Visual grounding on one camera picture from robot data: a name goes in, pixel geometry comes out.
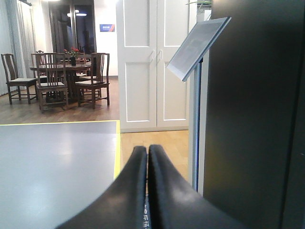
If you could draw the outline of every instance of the black panel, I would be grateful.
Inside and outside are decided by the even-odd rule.
[[[304,1],[213,1],[212,18],[225,16],[210,53],[204,197],[252,229],[278,229]]]
[[[300,81],[283,229],[305,229],[305,62]]]

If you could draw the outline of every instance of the dark wooden floor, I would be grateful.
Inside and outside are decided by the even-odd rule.
[[[70,103],[69,109],[53,108],[41,113],[39,102],[34,99],[28,104],[27,99],[19,101],[13,99],[10,105],[8,95],[0,96],[0,124],[18,123],[54,123],[54,122],[75,122],[75,121],[100,121],[100,120],[119,120],[119,86],[118,77],[110,77],[110,106],[107,101],[98,101],[95,110],[91,104]]]

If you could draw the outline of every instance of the ceiling light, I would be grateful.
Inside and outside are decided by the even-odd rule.
[[[79,10],[75,10],[75,15],[76,16],[87,16],[87,14],[86,13],[79,13],[80,11]]]

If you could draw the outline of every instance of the flower vase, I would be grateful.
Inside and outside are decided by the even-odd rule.
[[[70,57],[70,61],[72,66],[76,66],[76,58],[74,56]]]

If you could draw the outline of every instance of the chair seat cushion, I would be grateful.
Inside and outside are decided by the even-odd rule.
[[[14,80],[10,80],[10,83],[17,83],[17,82],[31,82],[31,81],[36,81],[36,79],[33,78],[17,78]]]
[[[76,75],[77,75],[77,76],[79,76],[79,77],[84,77],[84,76],[87,76],[87,74],[86,74],[86,73],[76,73]]]
[[[64,87],[65,85],[62,82],[58,82],[58,85],[55,83],[41,83],[41,87]]]
[[[82,77],[80,77],[80,80],[90,80],[90,79],[91,79],[91,76],[82,76]]]
[[[98,82],[96,80],[93,80],[93,84],[91,84],[91,80],[86,80],[86,81],[75,82],[75,84],[79,84],[79,85],[93,85],[93,84],[98,84]]]

